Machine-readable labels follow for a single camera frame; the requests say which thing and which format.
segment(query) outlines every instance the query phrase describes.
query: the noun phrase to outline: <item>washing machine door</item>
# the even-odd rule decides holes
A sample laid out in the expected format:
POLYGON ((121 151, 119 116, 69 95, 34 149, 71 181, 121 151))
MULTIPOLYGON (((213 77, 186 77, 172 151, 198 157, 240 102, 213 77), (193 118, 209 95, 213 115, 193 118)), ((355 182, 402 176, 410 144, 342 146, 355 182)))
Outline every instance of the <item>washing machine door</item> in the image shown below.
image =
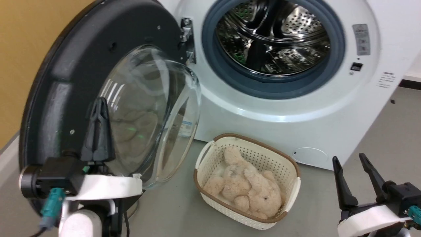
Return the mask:
MULTIPOLYGON (((20 169, 81 151, 97 98, 107 100, 114 175, 139 173, 145 187, 168 180, 193 140, 196 76, 183 62, 182 31, 155 0, 96 1, 47 53, 21 124, 20 169)), ((40 203, 32 202, 35 210, 40 203)))

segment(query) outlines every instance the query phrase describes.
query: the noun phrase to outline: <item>gray floor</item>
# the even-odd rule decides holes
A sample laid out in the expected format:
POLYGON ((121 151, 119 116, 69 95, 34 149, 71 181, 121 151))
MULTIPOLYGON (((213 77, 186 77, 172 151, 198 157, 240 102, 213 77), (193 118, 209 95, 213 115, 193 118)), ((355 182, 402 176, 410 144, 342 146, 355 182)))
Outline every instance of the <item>gray floor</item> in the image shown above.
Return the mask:
MULTIPOLYGON (((411 182, 421 188, 421 91, 399 88, 392 99, 396 104, 386 105, 344 165, 345 178, 360 203, 374 201, 375 195, 359 152, 366 153, 386 180, 411 182)), ((301 165, 301 190, 291 212, 273 228, 258 231, 225 217, 202 200, 192 177, 203 146, 194 142, 173 179, 145 193, 139 211, 130 219, 131 236, 337 236, 340 210, 332 172, 301 165)), ((2 236, 29 236, 37 229, 39 219, 20 195, 17 177, 17 173, 10 177, 0 190, 2 236)), ((56 236, 56 231, 43 236, 56 236)), ((413 236, 421 237, 421 232, 413 236)))

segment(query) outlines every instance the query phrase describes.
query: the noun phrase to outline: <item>yellow wall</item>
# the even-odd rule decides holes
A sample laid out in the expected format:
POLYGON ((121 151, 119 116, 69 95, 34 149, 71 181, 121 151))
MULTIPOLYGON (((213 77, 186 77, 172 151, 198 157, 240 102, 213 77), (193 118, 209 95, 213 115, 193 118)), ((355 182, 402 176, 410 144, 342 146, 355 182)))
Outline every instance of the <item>yellow wall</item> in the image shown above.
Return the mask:
POLYGON ((92 0, 0 0, 0 148, 20 129, 35 74, 56 37, 92 0))

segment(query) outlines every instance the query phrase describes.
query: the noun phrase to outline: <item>black baseboard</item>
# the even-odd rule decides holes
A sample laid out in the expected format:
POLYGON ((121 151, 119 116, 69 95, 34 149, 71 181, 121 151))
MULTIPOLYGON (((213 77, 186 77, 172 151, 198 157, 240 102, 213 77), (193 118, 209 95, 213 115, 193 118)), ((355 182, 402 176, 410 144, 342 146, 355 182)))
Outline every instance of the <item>black baseboard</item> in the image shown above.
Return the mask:
POLYGON ((399 84, 400 87, 421 90, 421 82, 418 81, 410 81, 410 80, 402 80, 399 84))

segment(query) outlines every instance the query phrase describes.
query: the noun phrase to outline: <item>warning label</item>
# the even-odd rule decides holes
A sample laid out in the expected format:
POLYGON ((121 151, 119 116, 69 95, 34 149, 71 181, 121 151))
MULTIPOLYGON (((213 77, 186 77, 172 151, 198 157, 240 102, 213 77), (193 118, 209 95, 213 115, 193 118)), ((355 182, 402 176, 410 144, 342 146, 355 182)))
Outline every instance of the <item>warning label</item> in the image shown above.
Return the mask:
POLYGON ((357 55, 370 55, 370 35, 367 24, 353 25, 355 40, 357 41, 357 55))
POLYGON ((379 81, 377 82, 378 87, 389 88, 395 82, 396 77, 393 73, 384 72, 379 81))

